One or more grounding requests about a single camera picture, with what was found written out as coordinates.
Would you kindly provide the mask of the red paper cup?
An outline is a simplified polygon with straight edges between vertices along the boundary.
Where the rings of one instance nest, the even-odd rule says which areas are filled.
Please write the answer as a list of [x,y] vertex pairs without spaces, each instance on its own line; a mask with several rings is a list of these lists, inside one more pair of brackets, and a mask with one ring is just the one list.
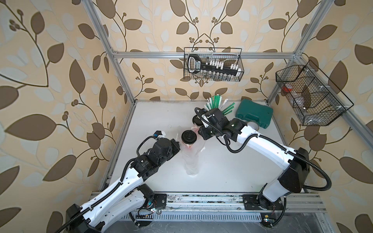
[[186,130],[181,134],[181,149],[189,150],[195,148],[197,135],[193,130]]
[[202,126],[204,126],[202,120],[201,120],[197,115],[195,115],[195,116],[192,118],[192,122],[193,122],[197,127],[202,127]]

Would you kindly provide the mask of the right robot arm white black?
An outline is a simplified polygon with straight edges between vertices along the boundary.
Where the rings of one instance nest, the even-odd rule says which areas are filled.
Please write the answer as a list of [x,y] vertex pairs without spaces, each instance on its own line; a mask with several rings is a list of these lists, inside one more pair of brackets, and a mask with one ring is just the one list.
[[[283,209],[281,214],[276,220],[269,220],[266,217],[261,222],[264,228],[274,228],[283,218],[287,207],[287,195],[300,193],[303,189],[327,191],[332,187],[330,177],[318,165],[309,160],[309,154],[305,149],[299,148],[296,150],[284,146],[260,134],[238,118],[228,120],[218,108],[206,110],[196,107],[194,112],[201,121],[198,124],[198,133],[203,140],[216,137],[231,153],[240,153],[246,147],[250,147],[282,169],[277,178],[262,187],[256,198],[256,204],[262,209],[274,209],[275,203],[282,201]],[[326,184],[323,187],[305,184],[311,168],[318,171],[326,180]]]

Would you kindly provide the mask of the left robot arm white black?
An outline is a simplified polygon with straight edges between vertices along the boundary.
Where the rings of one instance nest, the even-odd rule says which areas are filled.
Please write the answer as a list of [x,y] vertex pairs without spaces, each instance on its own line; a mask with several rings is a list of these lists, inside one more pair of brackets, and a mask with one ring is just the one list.
[[126,163],[121,176],[95,198],[69,207],[66,223],[56,232],[103,233],[131,212],[155,207],[154,192],[145,181],[181,148],[175,139],[165,138],[162,131],[156,131],[149,139],[155,140],[153,147],[143,154],[137,150],[137,156]]

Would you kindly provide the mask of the clear plastic carrier bag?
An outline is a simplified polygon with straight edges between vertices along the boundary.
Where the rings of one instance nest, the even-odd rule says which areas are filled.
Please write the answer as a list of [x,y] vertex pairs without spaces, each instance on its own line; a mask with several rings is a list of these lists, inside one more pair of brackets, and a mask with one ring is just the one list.
[[190,129],[185,127],[177,127],[176,140],[180,142],[181,146],[181,134],[186,130],[193,130],[197,135],[197,142],[195,148],[189,150],[182,150],[181,154],[184,161],[184,169],[187,175],[194,177],[199,173],[199,154],[205,149],[205,141],[202,136],[198,134],[199,128],[197,126],[192,126]]

